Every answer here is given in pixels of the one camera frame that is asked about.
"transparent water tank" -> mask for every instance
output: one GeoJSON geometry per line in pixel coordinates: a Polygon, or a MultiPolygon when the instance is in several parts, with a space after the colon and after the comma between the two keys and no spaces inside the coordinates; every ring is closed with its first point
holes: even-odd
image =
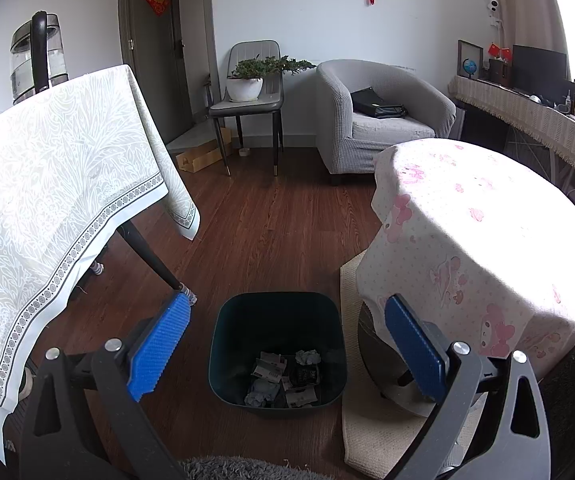
{"type": "MultiPolygon", "coordinates": [[[[12,98],[17,104],[36,91],[34,88],[34,78],[32,75],[32,54],[30,51],[30,37],[32,34],[32,20],[23,23],[12,36],[12,46],[10,47],[10,68],[12,75],[12,98]]],[[[63,43],[61,42],[61,29],[58,25],[56,14],[48,14],[47,26],[47,64],[50,87],[68,80],[68,70],[63,54],[63,43]]]]}

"potted plant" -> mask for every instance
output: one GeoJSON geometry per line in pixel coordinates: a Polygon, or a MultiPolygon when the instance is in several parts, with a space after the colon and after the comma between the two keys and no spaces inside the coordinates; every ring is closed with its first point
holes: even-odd
{"type": "Polygon", "coordinates": [[[259,56],[253,59],[242,59],[228,76],[230,101],[244,102],[258,99],[263,87],[263,78],[266,75],[281,72],[296,74],[314,67],[315,65],[309,61],[288,59],[288,56],[279,59],[274,56],[265,59],[259,59],[259,56]]]}

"white flower pot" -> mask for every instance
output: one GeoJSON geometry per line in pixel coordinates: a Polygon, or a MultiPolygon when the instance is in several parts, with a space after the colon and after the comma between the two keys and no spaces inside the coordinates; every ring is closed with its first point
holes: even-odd
{"type": "Polygon", "coordinates": [[[228,94],[230,101],[244,102],[258,99],[263,87],[263,78],[258,79],[228,79],[228,94]]]}

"globe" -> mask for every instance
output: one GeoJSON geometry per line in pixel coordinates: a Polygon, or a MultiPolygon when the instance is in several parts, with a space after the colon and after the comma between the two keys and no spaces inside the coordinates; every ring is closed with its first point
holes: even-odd
{"type": "Polygon", "coordinates": [[[469,73],[470,78],[472,78],[472,74],[474,74],[476,72],[477,69],[477,65],[474,61],[472,61],[471,59],[466,59],[463,62],[463,70],[465,70],[467,73],[469,73]]]}

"tablecloth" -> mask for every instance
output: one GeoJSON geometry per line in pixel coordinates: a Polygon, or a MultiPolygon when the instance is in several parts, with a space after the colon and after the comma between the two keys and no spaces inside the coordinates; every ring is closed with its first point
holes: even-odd
{"type": "Polygon", "coordinates": [[[160,199],[194,238],[199,211],[129,67],[73,79],[0,115],[1,458],[3,422],[41,330],[114,230],[160,199]]]}
{"type": "Polygon", "coordinates": [[[447,88],[455,99],[511,124],[575,168],[575,121],[569,117],[511,90],[474,79],[455,76],[447,88]]]}
{"type": "Polygon", "coordinates": [[[481,355],[525,351],[542,378],[575,345],[575,206],[529,168],[473,144],[423,139],[375,160],[383,226],[357,269],[378,336],[385,300],[481,355]]]}

